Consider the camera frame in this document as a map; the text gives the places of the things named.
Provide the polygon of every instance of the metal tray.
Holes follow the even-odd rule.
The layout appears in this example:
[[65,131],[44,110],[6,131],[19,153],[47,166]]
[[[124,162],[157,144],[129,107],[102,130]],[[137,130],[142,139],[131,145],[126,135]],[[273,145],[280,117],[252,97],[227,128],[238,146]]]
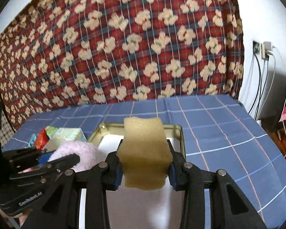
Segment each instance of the metal tray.
[[[184,137],[182,127],[174,124],[165,124],[164,131],[166,138],[174,138],[180,142],[180,152],[186,159]],[[98,146],[105,135],[124,135],[124,124],[123,123],[101,123],[99,124],[87,142],[93,143]]]
[[[185,156],[182,127],[164,125],[166,138],[175,151]],[[123,123],[101,123],[88,139],[98,147],[97,161],[104,161],[109,152],[117,150],[124,137]],[[124,186],[124,178],[115,192],[106,191],[111,229],[176,229],[180,226],[184,192],[175,192],[168,177],[162,189],[142,191]],[[80,199],[79,229],[85,229],[86,190]]]

